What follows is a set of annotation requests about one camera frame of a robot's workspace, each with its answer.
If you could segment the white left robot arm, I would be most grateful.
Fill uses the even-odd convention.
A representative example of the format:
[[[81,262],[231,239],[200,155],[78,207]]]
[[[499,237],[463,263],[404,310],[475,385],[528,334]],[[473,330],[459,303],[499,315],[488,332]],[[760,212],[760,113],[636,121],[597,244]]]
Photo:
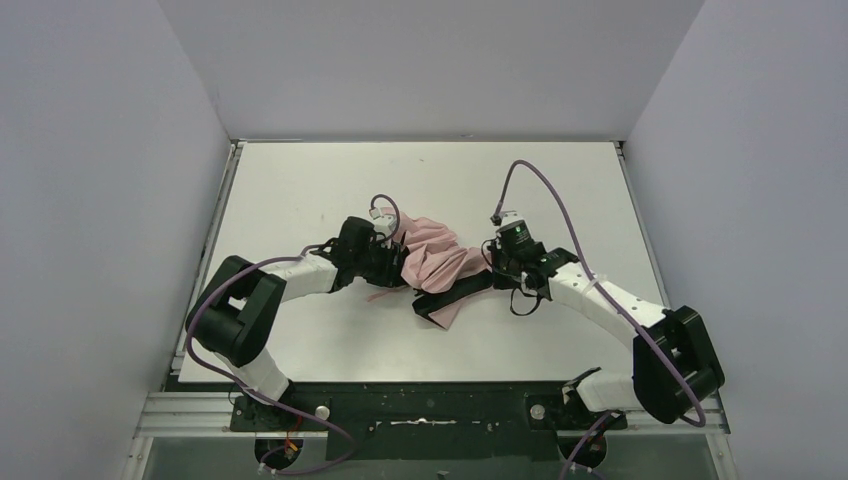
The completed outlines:
[[[381,287],[403,285],[409,251],[394,236],[399,216],[371,212],[368,219],[347,218],[337,236],[309,247],[299,257],[252,263],[227,257],[215,271],[185,321],[187,345],[199,343],[224,362],[245,392],[266,405],[284,397],[290,379],[266,345],[280,305],[313,294],[329,294],[355,279]]]

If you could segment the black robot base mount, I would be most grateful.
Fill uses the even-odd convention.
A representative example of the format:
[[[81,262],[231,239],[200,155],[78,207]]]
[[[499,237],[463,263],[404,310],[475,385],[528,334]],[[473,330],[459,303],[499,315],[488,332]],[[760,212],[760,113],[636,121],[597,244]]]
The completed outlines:
[[[615,410],[593,413],[561,381],[299,382],[278,406],[247,394],[232,404],[230,427],[256,435],[254,455],[273,472],[298,472],[324,444],[332,469],[354,461],[572,457],[597,467],[607,438],[625,431]]]

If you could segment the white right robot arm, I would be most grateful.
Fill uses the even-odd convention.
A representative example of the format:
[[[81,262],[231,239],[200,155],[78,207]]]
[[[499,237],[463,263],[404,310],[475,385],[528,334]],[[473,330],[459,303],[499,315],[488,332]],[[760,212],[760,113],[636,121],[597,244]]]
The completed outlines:
[[[596,273],[563,248],[548,250],[522,217],[494,223],[486,247],[498,290],[570,308],[624,345],[628,373],[592,367],[563,387],[565,404],[590,412],[641,409],[672,424],[725,383],[725,375],[702,316],[688,306],[675,310],[651,303]]]

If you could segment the pink folding umbrella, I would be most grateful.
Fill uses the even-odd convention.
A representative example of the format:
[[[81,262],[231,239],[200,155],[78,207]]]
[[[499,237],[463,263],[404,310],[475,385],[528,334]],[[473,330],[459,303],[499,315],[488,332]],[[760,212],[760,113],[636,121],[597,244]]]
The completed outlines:
[[[393,239],[408,248],[402,276],[417,291],[413,311],[447,330],[466,299],[493,287],[491,268],[479,248],[462,246],[447,225],[397,214]]]

